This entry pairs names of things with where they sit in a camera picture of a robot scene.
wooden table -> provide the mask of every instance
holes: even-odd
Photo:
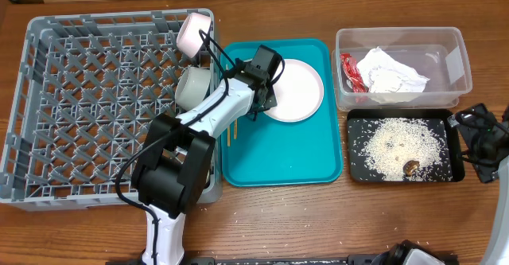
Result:
[[[0,133],[6,132],[29,20],[52,14],[208,7],[221,45],[316,37],[334,48],[338,29],[456,26],[464,36],[473,90],[454,111],[484,102],[497,116],[509,92],[509,0],[179,0],[9,6],[0,35]],[[341,133],[345,115],[339,112]],[[185,249],[219,259],[325,257],[381,252],[404,239],[478,264],[492,230],[498,182],[481,184],[466,164],[460,183],[355,183],[345,166],[327,185],[237,189],[188,216]],[[0,206],[0,263],[102,264],[145,247],[145,213],[130,206],[23,212]]]

clear plastic container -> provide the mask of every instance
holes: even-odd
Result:
[[[380,47],[396,61],[429,78],[420,93],[354,93],[346,84],[340,54],[350,53],[357,62]],[[332,52],[336,105],[354,108],[446,108],[472,90],[472,74],[463,37],[455,27],[398,27],[341,29]]]

gray dish rack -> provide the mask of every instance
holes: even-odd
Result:
[[[212,18],[215,37],[206,9],[34,18],[2,153],[0,202],[28,211],[121,204],[116,174],[142,148],[155,115],[181,112],[175,90],[183,69],[209,68],[210,91],[219,84],[204,48],[192,59],[177,49],[193,12]],[[222,194],[220,156],[218,140],[199,202]],[[137,200],[133,169],[121,188]]]

white plate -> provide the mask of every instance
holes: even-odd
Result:
[[[281,122],[299,122],[318,110],[324,99],[324,84],[309,64],[285,59],[285,71],[274,85],[278,105],[265,113]],[[274,77],[281,71],[279,65]]]

blue tray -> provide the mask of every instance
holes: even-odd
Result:
[[[221,136],[224,177],[235,186],[335,181],[343,170],[343,156],[327,46],[317,39],[252,41],[233,43],[225,52],[232,59],[247,60],[261,44],[317,70],[324,83],[324,99],[318,111],[301,122],[283,123],[263,113],[256,122],[241,117],[237,139],[231,124],[231,146],[227,146],[226,131]]]

